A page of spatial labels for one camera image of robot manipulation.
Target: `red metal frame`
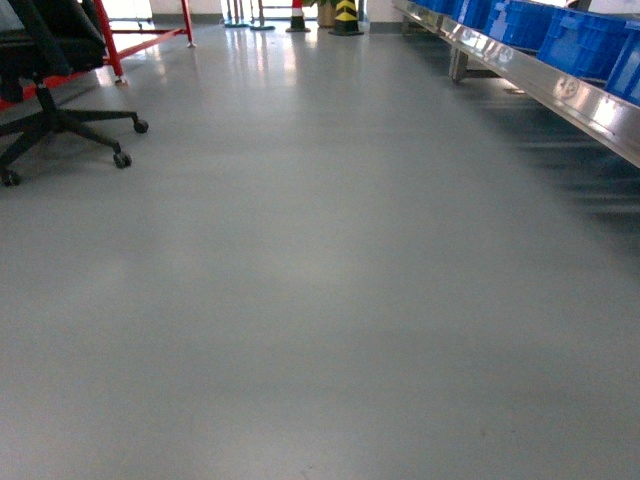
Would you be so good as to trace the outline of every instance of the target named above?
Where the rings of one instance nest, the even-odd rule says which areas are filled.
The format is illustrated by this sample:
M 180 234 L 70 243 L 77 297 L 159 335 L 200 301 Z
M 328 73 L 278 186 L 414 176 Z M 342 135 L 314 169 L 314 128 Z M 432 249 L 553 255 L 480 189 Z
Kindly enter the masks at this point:
M 58 76 L 54 76 L 54 77 L 47 77 L 44 79 L 44 84 L 49 87 L 49 88 L 55 88 L 59 85 L 62 85 L 64 83 L 67 83 L 71 80 L 73 80 L 74 78 L 78 78 L 81 75 L 84 75 L 86 72 L 77 72 L 77 73 L 73 73 L 71 75 L 69 75 L 68 77 L 58 77 Z M 35 85 L 27 85 L 26 87 L 24 87 L 22 89 L 22 98 L 23 100 L 28 100 L 32 97 L 36 96 L 36 86 Z M 12 102 L 7 102 L 5 100 L 0 99 L 0 112 L 3 110 L 6 110 L 7 108 L 11 108 L 14 105 L 17 105 L 17 103 L 12 103 Z
M 176 28 L 173 30 L 111 30 L 111 26 L 109 25 L 109 17 L 107 15 L 107 11 L 104 8 L 102 0 L 94 0 L 94 4 L 96 6 L 96 11 L 98 13 L 98 19 L 100 20 L 100 26 L 102 27 L 102 34 L 104 35 L 105 43 L 107 44 L 107 56 L 104 59 L 105 65 L 111 65 L 113 67 L 113 71 L 115 72 L 118 80 L 122 81 L 122 77 L 124 75 L 124 70 L 122 69 L 122 64 L 120 60 L 130 55 L 133 55 L 140 50 L 144 50 L 145 48 L 149 48 L 153 45 L 157 45 L 160 42 L 164 42 L 169 38 L 173 38 L 178 35 L 187 35 L 189 39 L 189 46 L 193 46 L 193 27 L 191 24 L 191 13 L 189 12 L 189 0 L 181 0 L 182 2 L 182 14 L 184 17 L 184 25 L 185 28 Z M 116 48 L 116 44 L 113 40 L 113 34 L 127 34 L 127 33 L 135 33 L 135 34 L 153 34 L 157 35 L 157 37 L 147 40 L 146 42 L 142 42 L 138 45 L 134 45 L 133 47 L 125 48 L 124 50 L 118 51 Z

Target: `traffic cone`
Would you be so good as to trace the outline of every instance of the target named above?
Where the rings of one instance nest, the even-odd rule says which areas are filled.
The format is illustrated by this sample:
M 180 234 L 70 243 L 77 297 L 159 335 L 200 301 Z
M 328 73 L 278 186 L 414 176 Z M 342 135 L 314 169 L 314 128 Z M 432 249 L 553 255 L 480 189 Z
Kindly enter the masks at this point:
M 302 13 L 302 0 L 293 0 L 291 4 L 291 27 L 287 28 L 287 32 L 310 32 L 304 26 L 304 14 Z
M 362 35 L 364 32 L 358 30 L 358 12 L 356 4 L 352 0 L 342 0 L 336 7 L 336 25 L 331 35 L 341 37 Z

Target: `red metal leg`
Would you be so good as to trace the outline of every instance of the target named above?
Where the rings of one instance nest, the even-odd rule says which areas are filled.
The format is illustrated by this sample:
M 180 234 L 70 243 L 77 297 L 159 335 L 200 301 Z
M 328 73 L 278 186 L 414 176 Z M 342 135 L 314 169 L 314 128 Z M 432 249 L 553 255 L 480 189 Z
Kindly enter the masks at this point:
M 189 46 L 194 47 L 193 43 L 193 27 L 191 25 L 191 12 L 189 11 L 189 0 L 182 0 L 182 14 L 184 15 L 184 26 L 187 30 L 187 38 Z
M 147 40 L 146 42 L 142 42 L 139 43 L 137 45 L 133 45 L 129 48 L 125 48 L 124 50 L 120 50 L 118 52 L 118 56 L 122 59 L 122 58 L 127 58 L 130 55 L 133 55 L 136 52 L 139 52 L 140 50 L 145 50 L 149 47 L 152 47 L 154 45 L 157 45 L 161 42 L 164 42 L 165 40 L 168 40 L 169 38 L 173 38 L 177 35 L 183 35 L 184 34 L 184 30 L 176 28 L 175 30 L 167 30 L 166 32 L 162 32 L 160 33 L 159 30 L 154 30 L 153 33 L 159 33 L 158 36 L 156 36 L 155 38 L 152 38 L 151 40 Z
M 96 6 L 96 12 L 98 14 L 98 20 L 100 20 L 100 26 L 102 27 L 102 35 L 104 36 L 104 42 L 107 44 L 108 57 L 106 63 L 113 67 L 113 71 L 118 77 L 119 81 L 124 80 L 124 70 L 122 70 L 122 64 L 120 63 L 120 56 L 118 55 L 118 49 L 113 41 L 113 34 L 111 33 L 111 25 L 109 25 L 109 16 L 104 9 L 102 0 L 94 0 Z

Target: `wall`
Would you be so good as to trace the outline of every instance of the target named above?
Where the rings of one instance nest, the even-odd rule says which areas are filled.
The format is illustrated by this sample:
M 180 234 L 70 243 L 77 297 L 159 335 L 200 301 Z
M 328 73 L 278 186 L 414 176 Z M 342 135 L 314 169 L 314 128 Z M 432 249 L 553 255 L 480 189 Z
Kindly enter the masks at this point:
M 149 0 L 154 14 L 182 14 L 180 0 Z M 193 15 L 222 13 L 220 0 L 189 0 L 189 10 Z
M 591 0 L 590 12 L 640 13 L 640 0 Z
M 384 23 L 384 22 L 401 22 L 402 15 L 398 12 L 391 0 L 367 0 L 367 15 L 370 22 Z
M 567 4 L 567 0 L 535 0 L 538 3 L 544 3 L 545 5 L 553 5 L 554 7 L 564 7 Z

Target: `yellow and black post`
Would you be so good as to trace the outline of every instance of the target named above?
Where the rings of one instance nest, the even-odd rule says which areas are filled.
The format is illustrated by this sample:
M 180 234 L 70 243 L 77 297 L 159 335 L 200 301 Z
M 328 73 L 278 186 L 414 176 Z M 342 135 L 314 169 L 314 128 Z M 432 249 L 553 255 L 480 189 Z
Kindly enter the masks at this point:
M 336 24 L 331 35 L 351 36 L 362 35 L 358 30 L 358 12 L 353 0 L 341 0 L 336 6 Z

